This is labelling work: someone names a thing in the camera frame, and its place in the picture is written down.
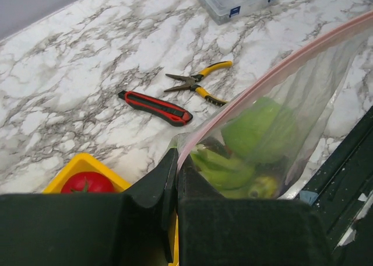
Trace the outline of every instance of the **yellow pliers handle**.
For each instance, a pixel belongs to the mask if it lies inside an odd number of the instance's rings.
[[[192,75],[193,78],[196,79],[197,82],[200,82],[204,77],[208,76],[213,71],[216,71],[217,69],[223,69],[223,68],[230,68],[232,66],[232,61],[224,61],[224,62],[218,62],[212,65],[209,65],[207,68],[201,70],[198,74]],[[207,92],[204,88],[199,86],[198,84],[194,84],[191,86],[191,90],[197,92],[200,96],[202,96],[206,101],[209,103],[215,104],[217,106],[223,106],[228,101],[218,99],[217,97],[212,96],[209,92]]]
[[[209,65],[207,68],[201,70],[198,74],[192,75],[192,77],[195,78],[197,82],[200,82],[204,77],[208,76],[213,71],[216,71],[217,69],[230,68],[232,64],[232,61],[218,62]]]
[[[218,99],[217,97],[212,96],[209,92],[207,92],[203,87],[199,86],[198,84],[194,84],[191,86],[191,90],[197,92],[201,97],[203,97],[209,103],[215,104],[219,107],[228,103],[228,101],[224,101]]]

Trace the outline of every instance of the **red tomato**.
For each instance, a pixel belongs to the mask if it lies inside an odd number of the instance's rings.
[[[64,184],[61,193],[74,192],[115,192],[111,181],[104,175],[94,171],[84,171],[73,175]]]

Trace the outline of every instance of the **tomato stem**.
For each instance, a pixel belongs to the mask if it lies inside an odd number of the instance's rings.
[[[79,191],[79,190],[75,190],[75,189],[72,189],[72,188],[71,188],[71,189],[70,189],[71,192],[74,192],[74,193],[80,193],[80,192],[82,192],[82,193],[86,193],[86,192],[88,192],[89,183],[88,183],[86,177],[84,177],[84,180],[85,180],[85,183],[84,183],[83,190]]]

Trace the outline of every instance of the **white marble surface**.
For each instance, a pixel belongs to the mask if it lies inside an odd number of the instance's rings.
[[[204,81],[230,100],[321,33],[372,9],[366,0],[282,0],[217,26],[196,0],[81,0],[0,42],[0,193],[41,191],[79,152],[130,182],[157,164],[171,138],[216,107],[191,92],[164,94],[164,76],[221,60]],[[318,169],[372,106],[373,38],[353,62],[307,174]],[[135,111],[117,92],[135,90],[185,106],[174,128]]]

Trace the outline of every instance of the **yellow bin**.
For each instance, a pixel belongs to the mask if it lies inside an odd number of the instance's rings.
[[[97,172],[103,174],[111,180],[114,188],[117,192],[123,192],[131,184],[119,175],[110,170],[107,166],[102,164],[96,158],[88,153],[80,153],[74,156],[73,159],[57,174],[57,176],[49,183],[47,188],[44,189],[43,193],[60,193],[64,184],[74,174],[80,172]],[[176,221],[175,230],[175,249],[174,249],[174,262],[170,263],[169,266],[179,265],[179,244],[178,244],[178,221]]]

